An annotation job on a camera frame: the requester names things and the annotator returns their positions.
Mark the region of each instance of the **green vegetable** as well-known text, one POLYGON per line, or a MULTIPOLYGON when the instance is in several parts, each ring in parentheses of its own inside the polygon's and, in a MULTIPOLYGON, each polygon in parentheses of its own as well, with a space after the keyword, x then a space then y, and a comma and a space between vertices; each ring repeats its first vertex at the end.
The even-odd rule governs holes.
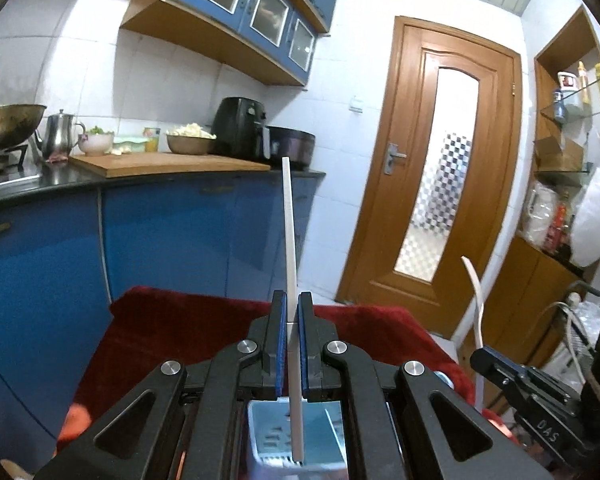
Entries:
POLYGON ((92 135, 113 135, 113 132, 105 132, 101 127, 99 126, 94 126, 91 130, 89 130, 87 132, 88 134, 92 134, 92 135))

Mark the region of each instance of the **wok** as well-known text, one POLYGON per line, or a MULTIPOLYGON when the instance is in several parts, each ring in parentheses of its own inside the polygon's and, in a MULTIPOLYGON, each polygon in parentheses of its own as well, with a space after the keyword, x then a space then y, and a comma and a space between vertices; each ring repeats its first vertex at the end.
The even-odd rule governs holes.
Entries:
POLYGON ((46 106, 0 106, 0 150, 17 146, 29 138, 42 120, 46 106))

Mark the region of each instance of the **plastic bag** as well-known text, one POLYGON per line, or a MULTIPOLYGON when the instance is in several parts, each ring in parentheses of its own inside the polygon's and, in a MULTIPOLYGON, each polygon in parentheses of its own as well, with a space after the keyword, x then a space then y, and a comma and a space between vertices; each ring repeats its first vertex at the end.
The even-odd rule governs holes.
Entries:
POLYGON ((571 261, 587 267, 600 257, 600 168, 596 169, 571 229, 571 261))
POLYGON ((582 322, 589 342, 595 347, 600 337, 600 306, 590 301, 583 301, 574 314, 582 322))
POLYGON ((536 182, 527 200, 526 219, 522 235, 535 247, 542 247, 546 232, 554 220, 558 203, 557 193, 536 182))

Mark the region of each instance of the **white plastic strip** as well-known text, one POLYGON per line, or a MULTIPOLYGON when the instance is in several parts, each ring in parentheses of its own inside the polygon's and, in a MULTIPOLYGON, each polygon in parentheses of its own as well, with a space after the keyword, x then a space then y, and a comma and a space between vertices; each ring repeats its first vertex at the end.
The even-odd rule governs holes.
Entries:
MULTIPOLYGON (((482 294, 482 286, 480 285, 480 278, 478 273, 475 272, 474 265, 471 260, 466 256, 462 256, 462 263, 466 267, 466 272, 469 274, 471 284, 474 288, 475 293, 475 318, 474 318, 474 338, 475 348, 482 348, 484 343, 482 341, 482 314, 484 313, 484 295, 482 294)), ((480 374, 475 376, 475 409, 479 413, 482 413, 484 404, 484 377, 480 374)))
POLYGON ((289 417, 291 421, 291 457, 304 461, 304 429, 302 427, 302 379, 300 371, 300 338, 298 327, 298 281, 296 278, 296 232, 291 194, 289 158, 282 158, 282 188, 285 201, 286 249, 286 362, 289 377, 289 417))

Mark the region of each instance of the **black countertop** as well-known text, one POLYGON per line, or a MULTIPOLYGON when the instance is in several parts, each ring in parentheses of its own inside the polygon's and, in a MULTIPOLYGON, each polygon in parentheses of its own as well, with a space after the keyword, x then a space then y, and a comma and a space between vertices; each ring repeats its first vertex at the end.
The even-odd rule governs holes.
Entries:
MULTIPOLYGON (((192 178, 227 178, 232 176, 268 176, 279 177, 281 170, 270 171, 201 171, 194 173, 163 173, 140 176, 105 178, 71 163, 41 164, 27 166, 24 174, 38 173, 39 178, 26 181, 12 181, 0 185, 0 209, 19 203, 33 202, 49 198, 57 194, 71 193, 81 190, 114 186, 131 186, 133 184, 150 184, 192 178)), ((321 171, 292 171, 292 178, 322 178, 321 171)))

